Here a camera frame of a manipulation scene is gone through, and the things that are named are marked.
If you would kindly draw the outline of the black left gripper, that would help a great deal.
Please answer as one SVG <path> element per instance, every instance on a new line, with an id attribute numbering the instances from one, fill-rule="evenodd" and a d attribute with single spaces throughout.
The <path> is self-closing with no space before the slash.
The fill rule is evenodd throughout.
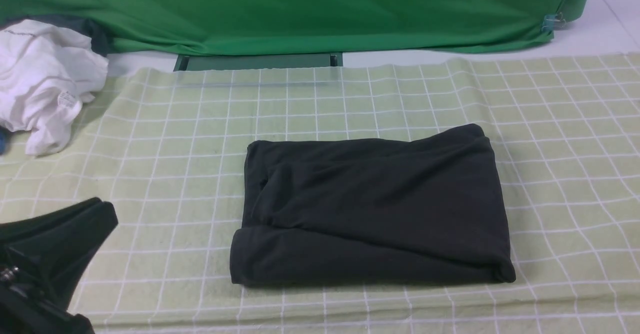
<path id="1" fill-rule="evenodd" d="M 93 197 L 0 226 L 1 332 L 93 334 L 69 312 L 82 275 L 118 226 L 111 202 Z"/>

